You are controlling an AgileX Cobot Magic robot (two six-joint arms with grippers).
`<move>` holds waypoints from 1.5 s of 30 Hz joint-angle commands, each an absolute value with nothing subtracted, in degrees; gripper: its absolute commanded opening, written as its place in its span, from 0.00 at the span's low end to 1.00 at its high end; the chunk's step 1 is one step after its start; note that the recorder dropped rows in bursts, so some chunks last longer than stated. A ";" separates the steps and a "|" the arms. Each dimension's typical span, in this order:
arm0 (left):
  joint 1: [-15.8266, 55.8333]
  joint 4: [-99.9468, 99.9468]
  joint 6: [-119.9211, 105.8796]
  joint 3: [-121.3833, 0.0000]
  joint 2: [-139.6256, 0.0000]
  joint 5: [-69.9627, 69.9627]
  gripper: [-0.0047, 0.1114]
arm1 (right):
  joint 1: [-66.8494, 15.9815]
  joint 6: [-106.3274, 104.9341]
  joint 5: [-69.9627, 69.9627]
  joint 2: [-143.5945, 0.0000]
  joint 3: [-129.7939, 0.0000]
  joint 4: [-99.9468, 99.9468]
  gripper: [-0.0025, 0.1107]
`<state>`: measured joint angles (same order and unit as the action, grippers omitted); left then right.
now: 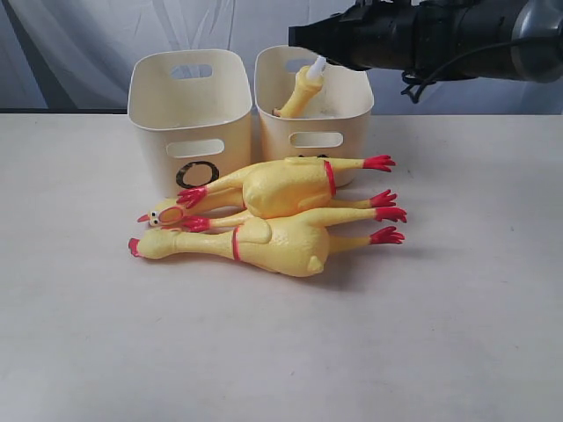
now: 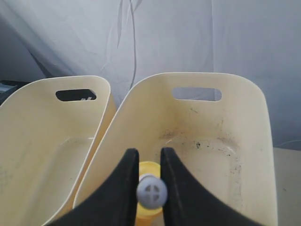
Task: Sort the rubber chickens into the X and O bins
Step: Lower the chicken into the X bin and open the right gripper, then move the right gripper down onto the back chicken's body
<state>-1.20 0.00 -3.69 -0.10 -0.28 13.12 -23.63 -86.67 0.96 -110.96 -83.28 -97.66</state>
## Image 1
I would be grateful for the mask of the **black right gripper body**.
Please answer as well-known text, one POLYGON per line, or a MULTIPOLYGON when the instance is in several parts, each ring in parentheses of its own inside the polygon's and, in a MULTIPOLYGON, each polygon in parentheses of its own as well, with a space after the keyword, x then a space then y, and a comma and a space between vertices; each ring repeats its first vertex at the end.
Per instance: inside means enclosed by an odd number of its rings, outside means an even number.
POLYGON ((410 1, 357 1, 338 20, 338 64, 347 69, 410 70, 420 7, 410 1))

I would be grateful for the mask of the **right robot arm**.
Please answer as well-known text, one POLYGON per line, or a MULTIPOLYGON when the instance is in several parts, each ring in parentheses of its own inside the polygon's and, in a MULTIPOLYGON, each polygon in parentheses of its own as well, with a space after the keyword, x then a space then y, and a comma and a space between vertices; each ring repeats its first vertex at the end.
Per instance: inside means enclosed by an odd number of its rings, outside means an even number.
POLYGON ((562 77, 560 1, 357 1, 288 29, 288 44, 351 70, 399 70, 406 84, 562 77))

